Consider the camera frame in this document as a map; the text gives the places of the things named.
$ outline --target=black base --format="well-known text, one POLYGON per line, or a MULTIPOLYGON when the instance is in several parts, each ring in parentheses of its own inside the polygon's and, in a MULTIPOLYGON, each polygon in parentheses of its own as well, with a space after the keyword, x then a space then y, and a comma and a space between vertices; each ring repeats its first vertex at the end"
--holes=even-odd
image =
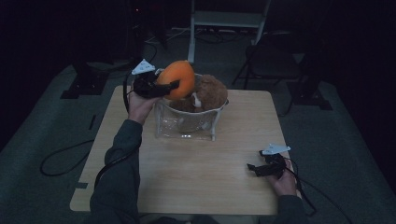
MULTIPOLYGON (((295 93, 295 88, 297 87, 296 82, 287 82, 290 94, 295 93)), ((332 106, 329 101, 325 100, 321 95, 319 90, 310 97, 301 97, 300 95, 294 96, 294 105, 317 105, 321 110, 332 110, 332 106)))
POLYGON ((101 95, 107 78, 108 73, 97 72, 91 84, 80 85, 80 78, 76 76, 69 90, 62 94, 61 99, 77 99, 80 95, 101 95))

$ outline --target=clear plastic container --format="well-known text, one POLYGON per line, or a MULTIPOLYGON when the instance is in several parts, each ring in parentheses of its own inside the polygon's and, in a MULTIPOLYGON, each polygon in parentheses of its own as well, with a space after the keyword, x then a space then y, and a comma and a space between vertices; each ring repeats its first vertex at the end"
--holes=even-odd
MULTIPOLYGON (((199 81, 201 75, 195 74, 195 77, 199 81)), ((220 108, 200 113, 175 110, 169 103, 170 101, 161 99, 155 105, 156 137, 216 140, 216 124, 228 100, 220 108)))

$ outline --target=human hand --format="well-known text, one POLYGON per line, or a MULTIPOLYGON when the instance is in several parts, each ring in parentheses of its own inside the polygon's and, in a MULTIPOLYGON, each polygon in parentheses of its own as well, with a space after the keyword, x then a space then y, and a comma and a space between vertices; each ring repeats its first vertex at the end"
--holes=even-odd
MULTIPOLYGON (((290 161, 285 159, 286 167, 290 169, 290 161)), ((296 180, 294 174, 285 169, 283 175, 278 179, 276 175, 268 175, 265 177, 274 188, 277 196, 297 195, 296 180)))
POLYGON ((161 98, 145 99, 137 95, 134 91, 129 94, 129 115, 128 119, 134 120, 140 124, 145 124, 153 105, 161 98))

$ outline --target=dark background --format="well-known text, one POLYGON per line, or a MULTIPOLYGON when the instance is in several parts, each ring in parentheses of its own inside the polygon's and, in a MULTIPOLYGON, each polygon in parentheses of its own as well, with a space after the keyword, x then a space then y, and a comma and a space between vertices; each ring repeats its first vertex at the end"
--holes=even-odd
MULTIPOLYGON (((261 1, 241 2, 197 1, 197 8, 257 12, 261 5, 261 1)), ((379 168, 395 190, 393 169, 389 167, 396 145, 396 3, 390 0, 329 3, 273 0, 266 30, 318 32, 328 65, 328 71, 319 75, 337 88, 379 168)), ((129 59, 138 52, 133 26, 144 24, 145 29, 158 30, 190 24, 190 4, 184 0, 145 3, 3 0, 0 10, 1 148, 29 115, 53 77, 71 64, 75 52, 87 62, 129 59), (136 13, 135 7, 145 10, 136 13), (156 17, 145 17, 144 13, 151 10, 157 12, 156 17)))

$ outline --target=brown plush toy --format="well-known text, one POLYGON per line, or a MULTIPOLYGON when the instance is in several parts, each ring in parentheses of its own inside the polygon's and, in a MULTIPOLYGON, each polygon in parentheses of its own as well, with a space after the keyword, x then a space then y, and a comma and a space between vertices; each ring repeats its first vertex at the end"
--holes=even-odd
POLYGON ((170 106, 179 111, 199 113, 220 108, 227 101, 227 97, 224 84, 211 75, 202 75, 189 97, 172 101, 170 106))

